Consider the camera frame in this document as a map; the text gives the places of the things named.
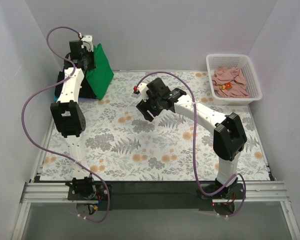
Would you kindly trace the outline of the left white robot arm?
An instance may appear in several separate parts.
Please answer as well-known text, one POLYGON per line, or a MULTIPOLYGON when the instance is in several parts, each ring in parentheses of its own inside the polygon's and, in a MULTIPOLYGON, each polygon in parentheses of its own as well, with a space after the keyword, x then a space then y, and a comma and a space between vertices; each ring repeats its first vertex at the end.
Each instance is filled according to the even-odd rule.
POLYGON ((50 111, 56 129, 64 137, 69 150, 69 156, 74 159, 74 172, 68 186, 72 191, 91 200, 96 196, 92 174, 85 157, 83 132, 86 129, 86 119, 79 106, 79 93, 86 73, 96 67, 92 36, 84 36, 80 40, 69 42, 70 53, 63 61, 64 78, 69 78, 62 84, 61 92, 55 103, 50 105, 50 111))

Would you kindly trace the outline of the green t shirt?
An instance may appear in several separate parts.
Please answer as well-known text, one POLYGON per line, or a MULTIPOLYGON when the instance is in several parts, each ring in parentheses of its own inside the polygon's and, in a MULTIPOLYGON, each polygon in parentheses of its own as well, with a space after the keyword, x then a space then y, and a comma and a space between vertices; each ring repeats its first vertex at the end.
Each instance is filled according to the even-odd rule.
POLYGON ((94 46, 94 62, 96 67, 87 72, 86 79, 97 99, 102 100, 106 95, 114 73, 101 43, 94 46))

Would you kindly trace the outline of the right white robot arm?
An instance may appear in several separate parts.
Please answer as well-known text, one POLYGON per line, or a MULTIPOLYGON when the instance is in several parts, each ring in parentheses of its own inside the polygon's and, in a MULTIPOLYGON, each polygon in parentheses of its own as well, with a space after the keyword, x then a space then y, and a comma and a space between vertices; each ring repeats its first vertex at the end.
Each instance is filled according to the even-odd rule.
POLYGON ((233 195, 239 157, 247 142, 240 116, 234 112, 229 115, 220 113, 197 103, 193 93, 187 94, 179 88, 171 90, 161 78, 150 83, 140 82, 133 91, 142 97, 136 107, 147 121, 152 122, 167 110, 191 119, 194 127, 200 125, 212 134, 212 147, 219 164, 215 188, 207 190, 199 186, 199 191, 207 197, 218 195, 222 199, 233 195))

